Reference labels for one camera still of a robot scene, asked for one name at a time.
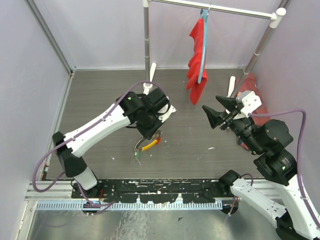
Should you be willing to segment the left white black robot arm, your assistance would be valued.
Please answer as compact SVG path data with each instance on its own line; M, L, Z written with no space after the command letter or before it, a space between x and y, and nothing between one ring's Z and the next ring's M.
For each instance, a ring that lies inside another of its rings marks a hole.
M85 125L65 134L58 131L52 136L64 174L77 181L88 198L97 197L101 187L83 155L96 143L122 128L136 129L143 140L151 140L175 112L176 108L159 88L149 94L129 91Z

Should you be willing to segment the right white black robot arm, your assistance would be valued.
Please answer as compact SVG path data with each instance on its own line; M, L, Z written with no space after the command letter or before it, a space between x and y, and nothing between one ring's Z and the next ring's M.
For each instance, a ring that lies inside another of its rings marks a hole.
M233 170L219 178L220 193L237 196L251 205L272 223L282 240L318 240L320 216L304 189L300 161L286 150L293 141L286 123L271 119L257 126L252 116L262 102L253 91L216 99L225 111L202 106L210 127L229 128L258 157L253 161L257 170L278 192L283 204L260 193Z

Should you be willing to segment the metal numbered keyring organizer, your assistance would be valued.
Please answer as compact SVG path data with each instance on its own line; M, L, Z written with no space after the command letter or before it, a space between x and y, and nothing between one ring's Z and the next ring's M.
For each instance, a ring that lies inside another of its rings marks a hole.
M136 155L137 152L139 152L139 155L140 155L141 152L145 152L148 149L156 146L157 139L161 139L162 140L162 134L161 133L155 134L151 138L151 140L150 140L150 142L148 144L144 144L144 142L148 140L147 138L142 137L141 139L139 139L137 141L137 143L135 144L134 149L133 149L134 158L135 158L135 155Z

